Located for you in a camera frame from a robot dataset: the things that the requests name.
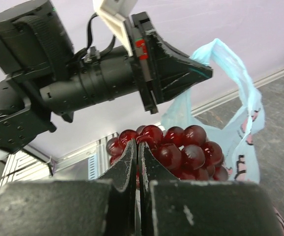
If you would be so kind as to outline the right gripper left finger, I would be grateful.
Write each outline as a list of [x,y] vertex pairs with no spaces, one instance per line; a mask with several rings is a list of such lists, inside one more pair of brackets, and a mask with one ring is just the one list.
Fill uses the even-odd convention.
[[0,189],[0,236],[132,236],[137,145],[95,180],[18,181]]

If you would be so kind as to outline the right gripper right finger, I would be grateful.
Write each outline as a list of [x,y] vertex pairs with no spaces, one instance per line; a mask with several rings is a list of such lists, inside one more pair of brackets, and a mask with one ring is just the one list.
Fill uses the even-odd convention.
[[282,236],[268,195],[255,183],[179,180],[139,144],[144,236]]

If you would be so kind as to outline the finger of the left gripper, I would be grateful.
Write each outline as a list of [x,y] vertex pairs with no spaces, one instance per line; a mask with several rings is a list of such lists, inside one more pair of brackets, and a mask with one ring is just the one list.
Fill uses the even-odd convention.
[[170,101],[213,77],[213,69],[165,42],[157,31],[146,33],[152,90],[157,104]]

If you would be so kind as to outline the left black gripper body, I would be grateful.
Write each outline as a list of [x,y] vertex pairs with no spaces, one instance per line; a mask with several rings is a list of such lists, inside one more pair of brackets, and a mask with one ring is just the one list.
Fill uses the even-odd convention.
[[133,72],[136,90],[139,92],[144,110],[152,115],[158,113],[156,93],[159,78],[156,72],[157,43],[159,35],[149,15],[144,11],[133,14],[131,40],[134,53]]

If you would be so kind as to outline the purple grape bunch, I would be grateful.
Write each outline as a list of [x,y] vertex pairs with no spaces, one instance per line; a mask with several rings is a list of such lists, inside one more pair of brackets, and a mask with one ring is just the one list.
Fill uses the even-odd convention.
[[106,144],[110,165],[120,159],[132,139],[137,144],[147,144],[153,157],[178,179],[228,180],[223,150],[208,139],[202,126],[190,125],[185,129],[172,126],[162,131],[156,125],[142,125],[137,130],[124,130]]

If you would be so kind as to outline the light blue plastic bag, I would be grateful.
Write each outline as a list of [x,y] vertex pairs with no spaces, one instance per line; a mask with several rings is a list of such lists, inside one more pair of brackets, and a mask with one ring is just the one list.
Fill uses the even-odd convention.
[[[198,48],[191,59],[204,65],[215,62],[237,84],[242,103],[239,110],[224,128],[206,126],[205,129],[208,138],[223,150],[228,181],[252,182],[259,186],[260,171],[252,136],[265,126],[261,93],[253,85],[243,61],[219,39]],[[284,220],[275,208],[274,211],[284,231]]]

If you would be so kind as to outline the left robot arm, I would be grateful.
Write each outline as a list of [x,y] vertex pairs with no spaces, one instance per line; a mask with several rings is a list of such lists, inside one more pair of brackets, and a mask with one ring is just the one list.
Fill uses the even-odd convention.
[[176,98],[212,78],[211,67],[157,33],[148,14],[131,14],[134,0],[94,1],[99,17],[119,40],[98,51],[73,44],[49,0],[30,0],[0,13],[0,150],[15,153],[37,135],[55,132],[51,115],[73,121],[75,111],[139,92],[144,109]]

